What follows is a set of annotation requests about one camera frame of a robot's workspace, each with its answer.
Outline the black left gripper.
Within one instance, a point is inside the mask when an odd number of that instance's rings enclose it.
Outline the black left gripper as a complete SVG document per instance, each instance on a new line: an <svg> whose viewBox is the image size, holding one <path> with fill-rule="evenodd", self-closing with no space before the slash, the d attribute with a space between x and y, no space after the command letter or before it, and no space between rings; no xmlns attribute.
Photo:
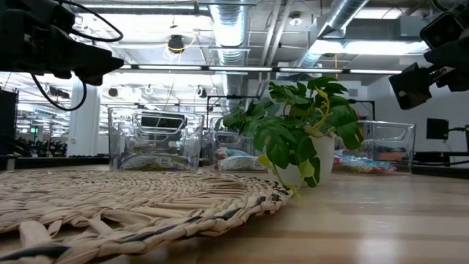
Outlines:
<svg viewBox="0 0 469 264"><path fill-rule="evenodd" d="M124 60L110 56L109 50L76 42L56 26L48 29L35 26L25 34L22 52L22 70L38 75L51 73L62 79L72 77L71 58L93 59L75 69L75 75L90 85L102 85L105 74L124 65Z"/></svg>

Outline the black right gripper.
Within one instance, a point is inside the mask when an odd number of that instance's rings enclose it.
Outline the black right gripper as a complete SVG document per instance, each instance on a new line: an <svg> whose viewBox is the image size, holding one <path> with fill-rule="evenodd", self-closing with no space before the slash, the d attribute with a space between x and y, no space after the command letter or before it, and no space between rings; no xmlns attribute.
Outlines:
<svg viewBox="0 0 469 264"><path fill-rule="evenodd" d="M432 83L438 87L448 86L451 92L468 91L468 36L428 51L424 58L432 63L432 73L429 68L413 63L401 73L389 77L402 110L427 102L432 97L429 91Z"/></svg>

